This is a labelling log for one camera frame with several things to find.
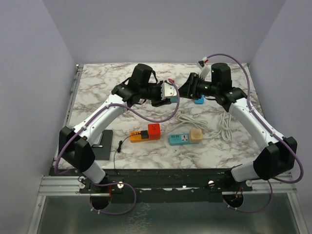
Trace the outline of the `blue cube socket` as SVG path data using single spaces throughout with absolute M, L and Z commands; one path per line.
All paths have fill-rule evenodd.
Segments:
M 205 98 L 204 98 L 204 96 L 202 96 L 201 98 L 194 100 L 194 104 L 202 105 L 204 103 L 204 100 L 205 100 Z

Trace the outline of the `small teal plug adapter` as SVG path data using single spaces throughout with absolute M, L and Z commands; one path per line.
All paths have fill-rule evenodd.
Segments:
M 177 103 L 178 99 L 176 97 L 170 99 L 171 103 Z

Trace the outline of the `red cube socket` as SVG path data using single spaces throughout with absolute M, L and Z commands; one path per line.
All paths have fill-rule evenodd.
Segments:
M 161 137 L 161 129 L 159 123 L 148 124 L 148 139 L 159 140 Z

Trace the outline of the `black charger with cable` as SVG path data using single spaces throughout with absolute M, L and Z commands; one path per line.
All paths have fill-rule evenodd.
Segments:
M 117 172 L 117 169 L 116 169 L 116 154 L 117 153 L 120 153 L 121 152 L 121 147 L 124 143 L 124 141 L 130 137 L 133 137 L 133 136 L 143 136 L 143 139 L 147 139 L 149 136 L 148 136 L 148 131 L 147 130 L 144 130 L 144 131 L 136 131 L 136 132 L 131 132 L 129 133 L 129 135 L 124 139 L 124 140 L 120 140 L 119 143 L 118 143 L 118 148 L 116 149 L 116 151 L 114 152 L 114 155 L 113 155 L 113 166 L 114 166 L 114 170 L 117 174 L 119 174 L 119 172 Z

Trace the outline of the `beige cube socket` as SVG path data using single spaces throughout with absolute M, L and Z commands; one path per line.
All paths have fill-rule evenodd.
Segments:
M 189 132 L 189 141 L 192 144 L 197 144 L 203 139 L 201 129 L 191 129 Z

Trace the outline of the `orange power strip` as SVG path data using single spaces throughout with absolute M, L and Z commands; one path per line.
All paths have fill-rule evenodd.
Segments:
M 143 130 L 143 131 L 132 131 L 129 134 L 129 139 L 131 143 L 138 143 L 138 142 L 144 142 L 148 141 L 148 131 Z

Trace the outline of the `teal power strip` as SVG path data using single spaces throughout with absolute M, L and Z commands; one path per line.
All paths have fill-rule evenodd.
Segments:
M 171 146 L 191 144 L 189 134 L 171 134 L 169 136 L 169 144 Z

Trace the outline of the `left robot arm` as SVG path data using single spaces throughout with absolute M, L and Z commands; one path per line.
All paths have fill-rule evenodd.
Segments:
M 106 190 L 108 181 L 106 173 L 95 161 L 92 145 L 98 136 L 118 116 L 131 111 L 139 117 L 142 115 L 132 109 L 140 100 L 169 103 L 171 97 L 179 97 L 179 91 L 172 79 L 150 83 L 149 79 L 156 73 L 152 67 L 139 63 L 132 75 L 116 85 L 105 102 L 83 122 L 73 128 L 64 126 L 58 139 L 57 162 L 62 158 L 76 170 L 91 180 L 91 187 L 96 192 Z

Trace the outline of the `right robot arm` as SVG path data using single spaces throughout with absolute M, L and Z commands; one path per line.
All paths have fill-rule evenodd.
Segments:
M 296 140 L 276 131 L 251 106 L 243 90 L 232 86 L 231 69 L 227 64 L 215 63 L 211 69 L 211 81 L 190 73 L 187 81 L 179 88 L 180 97 L 193 100 L 202 96 L 214 97 L 226 112 L 244 126 L 261 151 L 254 161 L 232 168 L 224 178 L 225 187 L 234 191 L 241 186 L 242 181 L 269 180 L 292 169 Z

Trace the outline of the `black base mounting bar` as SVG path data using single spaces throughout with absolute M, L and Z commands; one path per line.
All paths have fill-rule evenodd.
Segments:
M 246 182 L 231 182 L 225 169 L 107 169 L 104 188 L 91 184 L 81 173 L 68 172 L 66 178 L 78 176 L 79 195 L 87 195 L 96 206 L 109 203 L 222 202 L 223 195 L 250 192 Z

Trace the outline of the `aluminium frame rail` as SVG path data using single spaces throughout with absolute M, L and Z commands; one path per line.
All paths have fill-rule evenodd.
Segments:
M 77 176 L 44 176 L 41 179 L 40 196 L 77 196 L 79 195 Z

